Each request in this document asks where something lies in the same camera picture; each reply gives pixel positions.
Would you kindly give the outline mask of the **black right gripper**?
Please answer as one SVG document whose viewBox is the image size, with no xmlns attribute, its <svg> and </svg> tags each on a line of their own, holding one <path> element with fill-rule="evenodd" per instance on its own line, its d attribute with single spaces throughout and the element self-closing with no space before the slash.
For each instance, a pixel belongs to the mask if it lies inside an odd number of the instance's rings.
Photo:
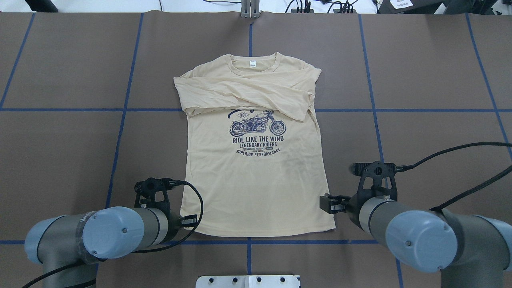
<svg viewBox="0 0 512 288">
<path fill-rule="evenodd" d="M 358 194 L 353 196 L 324 194 L 319 197 L 319 208 L 328 214 L 345 213 L 350 221 L 362 230 L 360 224 L 360 208 Z"/>
</svg>

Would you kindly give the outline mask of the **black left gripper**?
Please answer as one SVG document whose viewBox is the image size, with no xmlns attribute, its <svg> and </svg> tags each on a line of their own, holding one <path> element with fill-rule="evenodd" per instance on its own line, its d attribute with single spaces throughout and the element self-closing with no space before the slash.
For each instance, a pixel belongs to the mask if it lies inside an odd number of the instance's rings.
<svg viewBox="0 0 512 288">
<path fill-rule="evenodd" d="M 177 234 L 183 228 L 194 228 L 198 225 L 197 214 L 179 216 L 175 213 L 168 215 L 168 234 Z"/>
</svg>

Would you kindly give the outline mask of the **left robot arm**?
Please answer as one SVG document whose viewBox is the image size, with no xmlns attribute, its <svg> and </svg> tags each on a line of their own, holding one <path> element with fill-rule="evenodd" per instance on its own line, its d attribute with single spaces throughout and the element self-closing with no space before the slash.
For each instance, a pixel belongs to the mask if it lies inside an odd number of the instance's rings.
<svg viewBox="0 0 512 288">
<path fill-rule="evenodd" d="M 61 215 L 35 224 L 24 240 L 27 258 L 44 273 L 24 286 L 94 288 L 96 264 L 132 253 L 160 251 L 179 230 L 193 230 L 201 215 L 177 216 L 159 208 L 111 207 L 79 215 Z"/>
</svg>

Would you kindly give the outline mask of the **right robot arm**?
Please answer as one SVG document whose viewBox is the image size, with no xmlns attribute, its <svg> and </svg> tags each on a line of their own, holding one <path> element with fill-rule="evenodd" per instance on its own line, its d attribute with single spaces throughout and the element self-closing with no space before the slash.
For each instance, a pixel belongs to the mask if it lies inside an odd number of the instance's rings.
<svg viewBox="0 0 512 288">
<path fill-rule="evenodd" d="M 344 212 L 400 262 L 423 273 L 441 273 L 442 288 L 503 288 L 511 271 L 511 225 L 481 215 L 415 210 L 391 196 L 325 194 L 320 208 Z"/>
</svg>

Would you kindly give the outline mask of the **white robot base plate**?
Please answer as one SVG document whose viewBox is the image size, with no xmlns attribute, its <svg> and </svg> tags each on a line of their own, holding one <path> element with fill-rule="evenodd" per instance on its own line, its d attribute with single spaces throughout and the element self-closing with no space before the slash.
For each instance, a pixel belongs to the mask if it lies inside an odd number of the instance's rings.
<svg viewBox="0 0 512 288">
<path fill-rule="evenodd" d="M 201 276 L 196 288 L 301 288 L 296 275 L 227 275 Z"/>
</svg>

